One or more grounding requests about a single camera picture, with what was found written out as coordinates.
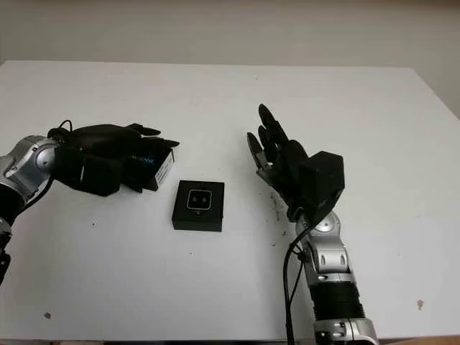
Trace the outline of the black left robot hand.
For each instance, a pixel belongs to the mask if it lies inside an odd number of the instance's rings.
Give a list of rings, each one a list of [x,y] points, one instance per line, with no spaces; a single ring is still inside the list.
[[[52,178],[98,196],[114,194],[122,185],[137,193],[157,190],[155,175],[180,144],[141,124],[98,124],[78,129],[60,126],[47,136],[59,144]]]

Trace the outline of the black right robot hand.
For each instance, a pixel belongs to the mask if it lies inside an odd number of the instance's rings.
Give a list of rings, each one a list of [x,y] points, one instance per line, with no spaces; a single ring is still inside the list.
[[[287,205],[287,217],[295,222],[305,210],[300,192],[299,167],[308,156],[300,143],[289,139],[272,112],[261,103],[258,107],[262,124],[257,133],[247,134],[249,151],[258,176],[272,187]]]

